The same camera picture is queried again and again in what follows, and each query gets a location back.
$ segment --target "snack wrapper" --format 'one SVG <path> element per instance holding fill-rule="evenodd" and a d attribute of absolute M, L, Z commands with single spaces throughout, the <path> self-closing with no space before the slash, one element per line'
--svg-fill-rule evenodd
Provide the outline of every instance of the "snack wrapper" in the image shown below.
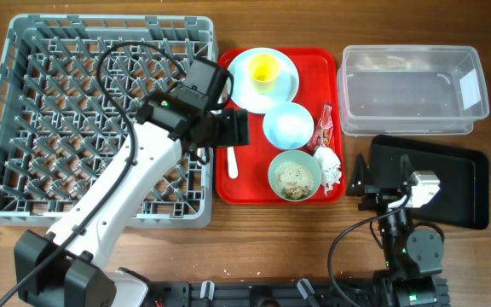
<path fill-rule="evenodd" d="M 323 107 L 320 120 L 315 126 L 314 135 L 312 135 L 312 138 L 306 144 L 308 149 L 315 151 L 318 147 L 330 147 L 333 129 L 331 110 L 332 107 L 329 104 Z"/>

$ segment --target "gray dish rack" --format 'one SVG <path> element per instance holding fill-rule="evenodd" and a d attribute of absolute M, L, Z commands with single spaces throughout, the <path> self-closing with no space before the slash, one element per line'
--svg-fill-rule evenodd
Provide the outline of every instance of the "gray dish rack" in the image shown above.
<path fill-rule="evenodd" d="M 127 130 L 95 68 L 105 50 L 126 41 L 158 45 L 185 71 L 196 56 L 218 57 L 206 17 L 21 14 L 10 22 L 0 64 L 0 224 L 50 226 L 118 152 Z M 113 53 L 102 75 L 132 120 L 142 97 L 182 77 L 141 46 Z M 212 163 L 185 156 L 138 204 L 129 226 L 206 226 L 212 174 Z"/>

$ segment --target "wooden table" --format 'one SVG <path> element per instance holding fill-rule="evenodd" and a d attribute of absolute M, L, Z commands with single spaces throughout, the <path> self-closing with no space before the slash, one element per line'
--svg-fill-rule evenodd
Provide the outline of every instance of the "wooden table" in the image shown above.
<path fill-rule="evenodd" d="M 351 44 L 457 44 L 481 58 L 491 108 L 491 1 L 230 1 L 0 0 L 0 59 L 9 21 L 16 14 L 190 14 L 213 19 L 222 52 L 233 47 L 320 46 L 342 59 Z M 467 136 L 422 140 L 483 151 L 491 160 L 491 110 Z M 345 137 L 345 169 L 367 153 L 370 137 Z M 230 206 L 216 195 L 210 225 L 200 230 L 126 229 L 107 269 L 124 266 L 153 281 L 328 280 L 326 255 L 335 236 L 372 215 L 344 197 L 333 206 Z M 454 306 L 491 306 L 491 216 L 488 229 L 442 226 L 446 231 L 443 276 Z M 0 297 L 16 282 L 13 246 L 23 228 L 0 227 Z M 45 229 L 34 229 L 43 233 Z M 338 276 L 367 277 L 384 268 L 368 229 L 339 246 Z M 9 306 L 21 306 L 17 298 Z"/>

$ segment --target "wire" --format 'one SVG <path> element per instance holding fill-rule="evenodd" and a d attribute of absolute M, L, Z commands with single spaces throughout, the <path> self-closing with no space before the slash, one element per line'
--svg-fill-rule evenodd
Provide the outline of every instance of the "wire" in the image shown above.
<path fill-rule="evenodd" d="M 210 147 L 206 146 L 204 147 L 204 152 L 205 152 L 205 165 L 210 163 Z"/>
<path fill-rule="evenodd" d="M 378 247 L 380 247 L 380 249 L 384 249 L 384 246 L 382 246 L 382 242 L 380 242 L 380 240 L 378 239 L 378 237 L 376 236 L 376 234 L 374 233 L 374 229 L 373 229 L 373 222 L 370 222 L 368 224 L 368 228 L 371 229 L 371 234 L 373 235 L 373 238 L 374 240 L 376 241 L 376 244 L 378 244 Z"/>
<path fill-rule="evenodd" d="M 234 76 L 232 75 L 232 73 L 228 74 L 228 78 L 230 79 L 230 91 L 228 93 L 227 100 L 224 103 L 220 103 L 220 104 L 215 105 L 211 109 L 211 111 L 223 110 L 228 105 L 228 103 L 230 102 L 230 99 L 232 98 L 232 93 L 234 90 Z"/>
<path fill-rule="evenodd" d="M 420 222 L 417 222 L 414 224 L 415 228 L 417 228 L 419 226 L 425 226 L 425 227 L 430 227 L 430 228 L 434 229 L 441 236 L 442 243 L 444 243 L 444 232 L 442 231 L 442 229 L 439 226 L 437 226 L 436 224 L 434 224 L 432 222 L 427 222 L 427 221 L 420 221 Z"/>
<path fill-rule="evenodd" d="M 202 298 L 205 300 L 205 307 L 211 307 L 211 299 L 210 298 Z"/>
<path fill-rule="evenodd" d="M 327 268 L 329 270 L 329 277 L 331 277 L 331 283 L 334 286 L 334 288 L 337 290 L 338 294 L 343 299 L 345 299 L 348 303 L 350 303 L 352 306 L 354 306 L 354 307 L 360 307 L 360 305 L 358 305 L 356 302 L 354 302 L 353 300 L 351 300 L 351 298 L 349 298 L 346 294 L 344 294 L 344 291 L 342 291 L 342 289 L 338 286 L 337 280 L 334 277 L 334 274 L 332 273 L 332 255 L 334 253 L 335 248 L 337 247 L 337 244 L 349 232 L 351 232 L 352 230 L 357 229 L 360 226 L 365 225 L 366 223 L 375 222 L 375 221 L 378 221 L 378 220 L 380 220 L 382 218 L 388 217 L 388 216 L 390 216 L 392 214 L 396 214 L 397 212 L 399 212 L 400 210 L 402 210 L 405 206 L 407 206 L 409 200 L 410 200 L 410 194 L 407 194 L 407 198 L 405 199 L 405 201 L 403 201 L 403 203 L 401 205 L 399 205 L 394 211 L 387 212 L 387 213 L 385 213 L 385 214 L 383 214 L 383 215 L 381 215 L 379 217 L 371 217 L 371 218 L 368 218 L 366 220 L 363 220 L 363 221 L 361 221 L 359 223 L 356 223 L 356 224 L 348 227 L 345 231 L 343 231 L 342 233 L 340 233 L 340 235 L 338 235 L 338 237 L 332 243 L 331 248 L 329 249 L 329 257 L 327 259 Z"/>
<path fill-rule="evenodd" d="M 118 188 L 120 183 L 124 180 L 126 177 L 126 174 L 128 173 L 128 170 L 132 166 L 132 163 L 136 159 L 136 132 L 134 131 L 134 126 L 126 116 L 126 111 L 111 97 L 109 92 L 107 92 L 107 89 L 104 84 L 101 83 L 101 65 L 103 65 L 103 61 L 114 51 L 116 51 L 119 48 L 123 48 L 124 46 L 129 46 L 129 45 L 141 45 L 145 46 L 148 48 L 152 48 L 157 50 L 162 56 L 168 58 L 174 65 L 176 65 L 177 70 L 187 76 L 185 71 L 179 66 L 179 63 L 177 63 L 174 59 L 172 59 L 169 55 L 167 55 L 164 51 L 160 50 L 159 47 L 151 45 L 150 43 L 144 43 L 144 42 L 124 42 L 124 43 L 117 43 L 113 45 L 110 49 L 108 49 L 100 58 L 98 62 L 98 66 L 96 67 L 95 70 L 95 76 L 97 81 L 100 83 L 101 90 L 103 91 L 103 94 L 107 97 L 107 99 L 111 102 L 113 107 L 117 110 L 118 114 L 122 117 L 124 121 L 124 125 L 128 129 L 129 136 L 130 136 L 130 154 L 128 155 L 128 159 L 126 159 L 124 168 L 120 172 L 120 174 L 117 177 L 117 180 L 113 183 L 113 185 L 108 189 L 107 193 L 103 195 L 101 200 L 96 204 L 96 206 L 92 209 L 92 211 L 83 219 L 83 221 L 72 231 L 72 233 L 65 239 L 60 246 L 58 246 L 50 255 L 48 255 L 39 265 L 37 265 L 30 273 L 28 273 L 24 278 L 22 278 L 21 281 L 19 281 L 14 287 L 12 287 L 1 299 L 0 299 L 0 307 L 3 306 L 7 301 L 13 297 L 15 293 L 17 293 L 33 276 L 35 276 L 37 273 L 39 273 L 42 269 L 44 269 L 47 265 L 49 265 L 58 255 L 60 255 L 62 252 L 66 250 L 66 247 L 71 244 L 71 242 L 80 234 L 84 228 L 88 225 L 92 217 L 96 215 L 96 213 L 105 205 L 107 200 L 113 195 L 115 190 Z"/>

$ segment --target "crumpled napkin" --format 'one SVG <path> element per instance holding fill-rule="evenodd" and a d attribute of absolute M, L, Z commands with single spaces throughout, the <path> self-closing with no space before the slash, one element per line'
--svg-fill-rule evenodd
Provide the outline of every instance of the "crumpled napkin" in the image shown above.
<path fill-rule="evenodd" d="M 340 159 L 330 148 L 318 147 L 314 153 L 314 159 L 321 169 L 321 185 L 325 196 L 332 190 L 334 183 L 340 183 Z"/>

